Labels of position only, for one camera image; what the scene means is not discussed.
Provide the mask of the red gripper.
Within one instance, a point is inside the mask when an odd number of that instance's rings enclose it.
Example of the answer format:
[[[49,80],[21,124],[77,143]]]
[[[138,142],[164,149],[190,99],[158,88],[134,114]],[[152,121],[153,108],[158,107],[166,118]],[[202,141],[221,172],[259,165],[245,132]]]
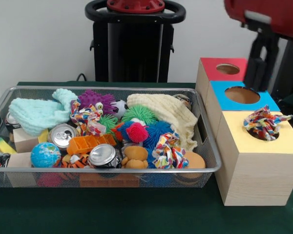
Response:
[[[293,0],[225,0],[224,6],[230,18],[246,23],[249,20],[269,25],[273,32],[293,38]],[[265,64],[259,91],[268,89],[273,68],[279,52],[279,35],[257,36],[253,41],[244,84],[256,88],[258,73]],[[266,48],[265,61],[261,58],[263,46]]]

